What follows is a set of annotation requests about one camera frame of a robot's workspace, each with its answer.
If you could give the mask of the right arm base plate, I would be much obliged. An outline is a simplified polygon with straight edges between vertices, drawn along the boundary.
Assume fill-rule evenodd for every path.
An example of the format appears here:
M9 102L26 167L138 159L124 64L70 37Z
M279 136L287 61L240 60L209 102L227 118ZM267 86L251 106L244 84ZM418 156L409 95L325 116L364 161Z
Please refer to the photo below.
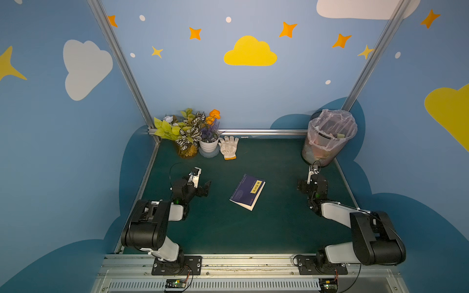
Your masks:
M298 268L301 275L347 275L348 270L342 264L329 263L323 259L318 260L316 256L296 255L293 264Z

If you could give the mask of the purple covered book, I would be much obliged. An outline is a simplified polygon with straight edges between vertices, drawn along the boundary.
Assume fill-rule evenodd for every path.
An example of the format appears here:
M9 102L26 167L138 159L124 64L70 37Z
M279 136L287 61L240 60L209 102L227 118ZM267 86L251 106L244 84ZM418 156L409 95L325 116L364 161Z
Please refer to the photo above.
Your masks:
M233 195L230 197L230 201L252 211L265 184L266 182L263 179L244 174Z

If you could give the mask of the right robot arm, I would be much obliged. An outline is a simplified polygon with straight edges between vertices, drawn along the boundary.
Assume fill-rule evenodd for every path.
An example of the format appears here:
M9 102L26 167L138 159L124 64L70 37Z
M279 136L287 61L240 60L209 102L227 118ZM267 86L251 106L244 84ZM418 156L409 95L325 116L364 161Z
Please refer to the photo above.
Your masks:
M346 264L395 266L407 252L386 212L367 211L327 198L328 182L316 177L298 180L297 190L307 195L309 208L318 216L337 222L351 231L352 241L326 245L313 259L320 274L346 273Z

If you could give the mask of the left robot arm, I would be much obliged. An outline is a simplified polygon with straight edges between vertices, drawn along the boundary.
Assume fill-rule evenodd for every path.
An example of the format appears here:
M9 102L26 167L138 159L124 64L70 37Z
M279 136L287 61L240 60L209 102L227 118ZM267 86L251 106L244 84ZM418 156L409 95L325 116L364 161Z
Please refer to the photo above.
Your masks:
M167 235L169 222L185 220L194 197L206 197L211 181L204 185L188 177L171 187L170 200L138 200L121 234L124 247L136 249L155 258L152 275L182 275L190 271L183 249Z

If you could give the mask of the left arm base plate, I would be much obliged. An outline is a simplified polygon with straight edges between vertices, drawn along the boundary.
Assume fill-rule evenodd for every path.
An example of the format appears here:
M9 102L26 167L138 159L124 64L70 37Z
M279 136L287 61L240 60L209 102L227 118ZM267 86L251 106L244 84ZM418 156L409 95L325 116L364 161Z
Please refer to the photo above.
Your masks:
M200 275L203 257L199 255L189 255L178 258L174 262L160 261L155 259L151 274L155 276L170 275Z

